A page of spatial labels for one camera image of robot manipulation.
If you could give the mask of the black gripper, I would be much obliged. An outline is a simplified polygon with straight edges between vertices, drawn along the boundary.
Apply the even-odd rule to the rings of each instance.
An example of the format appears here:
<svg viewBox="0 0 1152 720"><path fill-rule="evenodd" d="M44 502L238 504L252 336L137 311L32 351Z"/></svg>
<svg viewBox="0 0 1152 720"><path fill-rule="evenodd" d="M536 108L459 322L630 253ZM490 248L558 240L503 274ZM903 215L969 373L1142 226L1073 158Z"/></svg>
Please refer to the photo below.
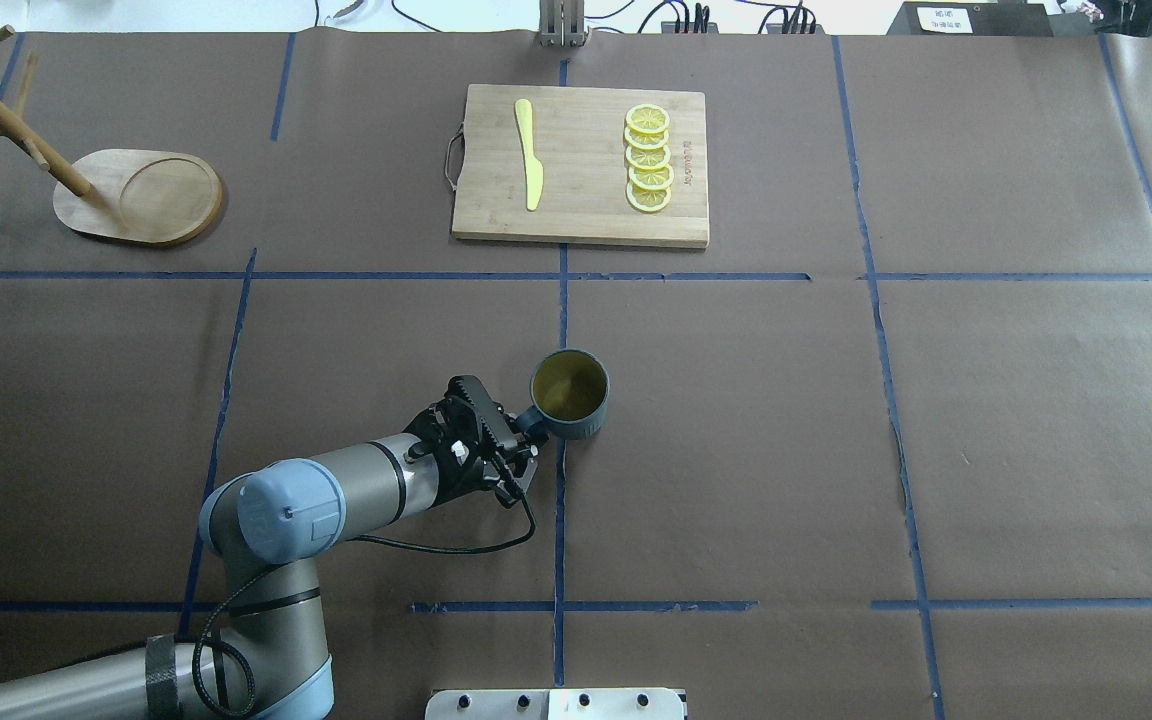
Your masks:
<svg viewBox="0 0 1152 720"><path fill-rule="evenodd" d="M480 445L473 418L467 404L442 400L420 411L404 432L415 437L404 447L407 464L430 460L435 471L434 506L475 491L490 491L497 501L511 509L526 495L535 477L541 441L520 434L524 447L511 461L493 456Z"/></svg>

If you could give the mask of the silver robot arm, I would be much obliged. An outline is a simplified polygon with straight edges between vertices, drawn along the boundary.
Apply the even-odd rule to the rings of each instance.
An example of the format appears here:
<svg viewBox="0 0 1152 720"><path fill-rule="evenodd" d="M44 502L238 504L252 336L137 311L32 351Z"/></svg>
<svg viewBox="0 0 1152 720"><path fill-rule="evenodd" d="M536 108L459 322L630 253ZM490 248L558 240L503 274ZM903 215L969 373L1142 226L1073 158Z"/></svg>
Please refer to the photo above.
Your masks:
<svg viewBox="0 0 1152 720"><path fill-rule="evenodd" d="M401 433L225 483L198 516L200 541L227 574L227 597L200 632L0 683L0 719L328 717L317 556L480 488L525 503L545 442L535 410L444 397Z"/></svg>

